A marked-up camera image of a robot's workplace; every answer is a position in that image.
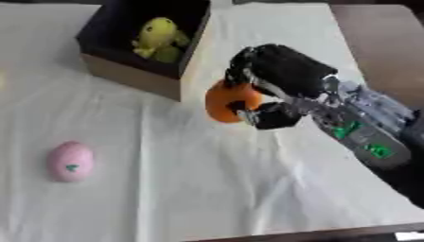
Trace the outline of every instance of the table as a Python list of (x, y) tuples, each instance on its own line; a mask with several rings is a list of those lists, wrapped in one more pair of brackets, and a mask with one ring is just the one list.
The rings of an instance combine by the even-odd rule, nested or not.
[[(215, 12), (218, 32), (199, 52), (208, 56), (198, 61), (195, 95), (180, 105), (86, 72), (73, 37), (96, 6), (1, 5), (0, 238), (158, 242), (421, 219), (308, 119), (258, 132), (206, 116), (205, 90), (248, 44), (284, 42), (362, 81), (327, 6), (246, 8)], [(257, 22), (238, 32), (260, 10), (284, 12), (288, 22), (261, 18), (284, 34)], [(95, 150), (95, 174), (85, 182), (45, 174), (46, 153), (67, 140)]]

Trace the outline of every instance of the toy ball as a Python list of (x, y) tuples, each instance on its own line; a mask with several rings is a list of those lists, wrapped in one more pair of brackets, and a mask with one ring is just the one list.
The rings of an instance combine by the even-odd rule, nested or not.
[(48, 157), (51, 175), (61, 182), (78, 182), (88, 177), (94, 164), (93, 151), (78, 142), (70, 141), (52, 150)]
[(209, 116), (217, 121), (237, 123), (241, 120), (227, 108), (227, 105), (234, 101), (244, 101), (246, 109), (254, 110), (259, 107), (261, 99), (261, 94), (249, 83), (226, 87), (221, 80), (207, 91), (205, 108)]

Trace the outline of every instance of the cardboard box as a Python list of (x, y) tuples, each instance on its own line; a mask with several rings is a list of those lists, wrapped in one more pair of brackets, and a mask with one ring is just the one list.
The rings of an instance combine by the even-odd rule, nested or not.
[[(181, 101), (183, 73), (209, 16), (209, 0), (111, 0), (94, 14), (77, 40), (93, 75)], [(132, 40), (155, 17), (168, 17), (191, 39), (175, 63), (146, 60), (133, 53)]]

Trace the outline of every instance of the green mark on ball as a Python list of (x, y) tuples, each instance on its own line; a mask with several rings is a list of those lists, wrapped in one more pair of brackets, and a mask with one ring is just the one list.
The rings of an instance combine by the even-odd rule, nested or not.
[(66, 165), (66, 169), (69, 170), (70, 172), (75, 172), (75, 170), (78, 168), (77, 164), (67, 164)]

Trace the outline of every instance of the orange ball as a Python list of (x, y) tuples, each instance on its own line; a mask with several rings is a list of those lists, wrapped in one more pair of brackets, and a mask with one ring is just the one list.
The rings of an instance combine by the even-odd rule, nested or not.
[(234, 87), (225, 87), (223, 80), (217, 82), (206, 93), (205, 108), (209, 116), (223, 123), (237, 123), (238, 116), (226, 106), (234, 101), (244, 101), (246, 109), (254, 110), (262, 101), (261, 94), (252, 88), (250, 83), (243, 83)]

